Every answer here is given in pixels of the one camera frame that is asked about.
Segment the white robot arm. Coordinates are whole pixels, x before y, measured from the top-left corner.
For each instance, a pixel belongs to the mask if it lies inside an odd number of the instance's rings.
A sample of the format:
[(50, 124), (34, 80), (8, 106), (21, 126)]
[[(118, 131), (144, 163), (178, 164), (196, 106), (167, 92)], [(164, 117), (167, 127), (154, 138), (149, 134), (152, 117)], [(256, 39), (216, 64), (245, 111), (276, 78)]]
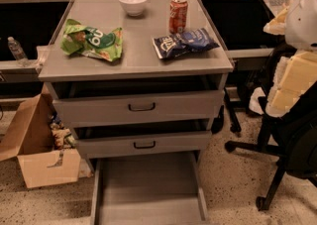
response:
[(285, 41), (297, 49), (276, 65), (265, 112), (272, 117), (288, 113), (300, 96), (317, 81), (317, 0), (293, 0), (272, 21), (284, 20)]

